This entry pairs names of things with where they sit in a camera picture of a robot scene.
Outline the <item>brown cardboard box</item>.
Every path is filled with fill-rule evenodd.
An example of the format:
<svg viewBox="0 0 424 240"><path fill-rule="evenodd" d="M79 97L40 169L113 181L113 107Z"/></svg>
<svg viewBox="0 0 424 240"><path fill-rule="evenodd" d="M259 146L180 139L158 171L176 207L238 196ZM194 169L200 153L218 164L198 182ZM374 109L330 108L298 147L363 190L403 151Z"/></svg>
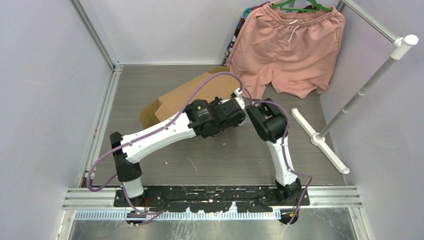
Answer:
<svg viewBox="0 0 424 240"><path fill-rule="evenodd" d="M219 66L189 80L149 103L139 114L138 120L146 129L164 120L171 119L205 80L214 74L229 71L230 69L228 67ZM192 99L201 99L207 102L213 101L215 97L223 100L228 99L239 87L240 83L235 77L228 74L221 74L206 83Z"/></svg>

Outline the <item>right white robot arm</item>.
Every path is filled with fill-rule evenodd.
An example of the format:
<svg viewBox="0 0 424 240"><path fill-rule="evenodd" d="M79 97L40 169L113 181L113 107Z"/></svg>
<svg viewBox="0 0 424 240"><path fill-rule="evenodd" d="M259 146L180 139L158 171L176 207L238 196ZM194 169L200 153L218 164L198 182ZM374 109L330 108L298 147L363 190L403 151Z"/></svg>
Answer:
<svg viewBox="0 0 424 240"><path fill-rule="evenodd" d="M271 154L275 168L277 198L283 205L291 205L302 191L299 175L294 172L288 146L290 127L287 113L271 98L261 100L246 109L247 115Z"/></svg>

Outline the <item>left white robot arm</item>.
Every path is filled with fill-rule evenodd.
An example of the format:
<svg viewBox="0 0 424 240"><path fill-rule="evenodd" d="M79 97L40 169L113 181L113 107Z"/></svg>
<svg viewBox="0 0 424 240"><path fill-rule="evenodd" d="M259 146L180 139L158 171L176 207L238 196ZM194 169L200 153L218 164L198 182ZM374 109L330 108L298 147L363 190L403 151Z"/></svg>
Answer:
<svg viewBox="0 0 424 240"><path fill-rule="evenodd" d="M246 119L246 107L242 97L222 100L216 97L207 102L196 99L182 112L152 127L122 135L109 136L118 180L126 191L126 200L133 206L141 206L146 200L139 162L149 154L175 142L201 136L217 137L225 129L237 127Z"/></svg>

